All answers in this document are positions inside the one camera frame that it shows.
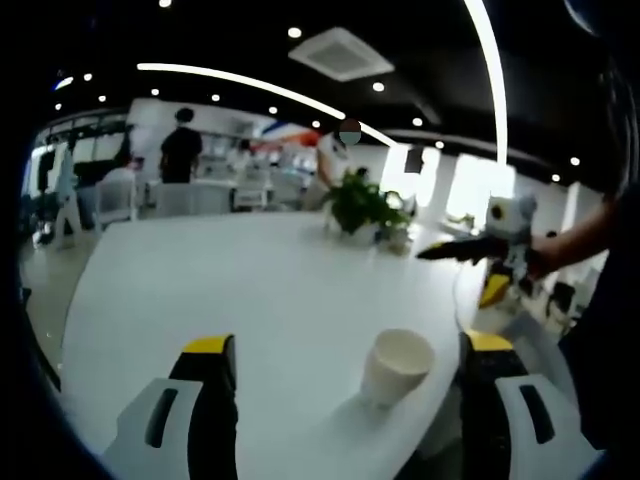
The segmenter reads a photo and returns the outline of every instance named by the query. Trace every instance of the window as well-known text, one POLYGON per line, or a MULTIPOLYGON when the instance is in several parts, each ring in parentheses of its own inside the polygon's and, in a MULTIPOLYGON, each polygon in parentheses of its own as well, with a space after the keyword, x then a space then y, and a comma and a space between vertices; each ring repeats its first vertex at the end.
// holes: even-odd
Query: window
POLYGON ((425 207, 433 196, 440 150, 436 148, 422 150, 424 164, 420 173, 405 173, 404 165, 408 152, 409 145, 399 145, 389 149, 380 188, 385 191, 395 190, 405 200, 415 195, 418 206, 425 207))
POLYGON ((513 197, 516 173, 513 167, 471 155, 460 155, 447 201, 447 214, 475 217, 475 227, 484 227, 489 197, 513 197))

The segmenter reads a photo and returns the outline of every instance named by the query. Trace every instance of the green plant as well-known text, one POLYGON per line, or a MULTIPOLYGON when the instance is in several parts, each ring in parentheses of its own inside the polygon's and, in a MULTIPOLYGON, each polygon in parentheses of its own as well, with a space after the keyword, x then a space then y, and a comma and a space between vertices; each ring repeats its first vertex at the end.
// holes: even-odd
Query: green plant
POLYGON ((353 235, 363 225, 378 224, 383 231, 392 230, 410 222, 409 215, 402 208, 389 205, 397 192, 381 192, 380 186, 368 183, 362 176, 347 171, 342 184, 328 194, 331 213, 342 230, 353 235))

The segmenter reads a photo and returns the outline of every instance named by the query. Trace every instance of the plant pot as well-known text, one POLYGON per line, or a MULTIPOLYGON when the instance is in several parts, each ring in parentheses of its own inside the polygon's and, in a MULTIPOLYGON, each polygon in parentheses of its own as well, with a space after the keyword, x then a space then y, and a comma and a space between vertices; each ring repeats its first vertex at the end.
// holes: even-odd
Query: plant pot
POLYGON ((348 245, 357 247, 372 247, 376 240, 376 234, 378 233, 378 224, 363 225, 357 229, 353 235, 349 235, 346 232, 340 232, 340 239, 348 245))

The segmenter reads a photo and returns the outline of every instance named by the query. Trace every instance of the potted plant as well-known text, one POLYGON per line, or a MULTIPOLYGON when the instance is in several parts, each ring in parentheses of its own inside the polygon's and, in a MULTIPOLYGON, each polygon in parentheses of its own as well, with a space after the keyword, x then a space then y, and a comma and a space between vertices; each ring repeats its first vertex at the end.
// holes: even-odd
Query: potted plant
POLYGON ((331 189, 328 200, 331 215, 342 232, 350 237, 363 237, 365 243, 388 238, 393 231, 410 223, 397 192, 381 192, 379 185, 349 171, 342 178, 342 184, 331 189), (391 206, 391 199, 396 199, 400 207, 391 206))

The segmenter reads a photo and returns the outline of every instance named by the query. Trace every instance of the person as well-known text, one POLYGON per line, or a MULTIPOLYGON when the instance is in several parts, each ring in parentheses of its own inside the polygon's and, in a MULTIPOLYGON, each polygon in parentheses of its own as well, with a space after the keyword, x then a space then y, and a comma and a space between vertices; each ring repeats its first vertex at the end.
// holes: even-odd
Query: person
POLYGON ((358 167, 356 175, 362 178, 365 182, 369 181, 369 169, 367 167, 358 167))
POLYGON ((78 238, 83 234, 80 223, 80 213, 78 211, 78 198, 76 196, 75 184, 77 178, 73 172, 73 149, 76 138, 73 134, 68 139, 67 145, 59 145, 56 155, 62 155, 60 163, 60 173, 56 180, 55 192, 58 200, 58 214, 56 216, 55 237, 53 247, 61 249, 64 241, 64 229, 68 221, 73 231, 74 244, 78 243, 78 238))
POLYGON ((121 181, 121 180, 136 180, 137 163, 134 161, 131 155, 131 140, 130 140, 131 128, 128 128, 124 134, 124 140, 122 145, 113 158, 113 163, 116 168, 111 170, 102 179, 103 182, 121 181))
MULTIPOLYGON (((620 92, 613 98, 619 100, 620 92)), ((532 247, 539 261, 530 265, 530 275, 541 278, 609 250, 588 308, 559 346, 576 389, 582 431, 595 448, 609 452, 610 468, 627 458, 625 438, 632 434, 630 417, 637 406, 637 396, 627 387, 637 378, 632 354, 638 347, 631 329, 640 319, 638 120, 633 101, 630 109, 622 132, 609 116, 617 137, 612 152, 622 165, 618 192, 606 195, 596 211, 573 228, 555 237, 535 238, 532 247)))
POLYGON ((235 173, 244 173, 251 160, 251 144, 249 140, 243 138, 238 148, 229 152, 227 166, 235 173))
POLYGON ((163 183, 189 183, 198 168, 202 138, 187 127, 193 120, 193 110, 181 108, 176 113, 178 127, 162 143, 160 171, 163 183))
POLYGON ((316 175, 303 198, 303 209, 319 210, 326 194, 340 183, 348 166, 349 151, 338 131, 322 137, 317 145, 316 175))

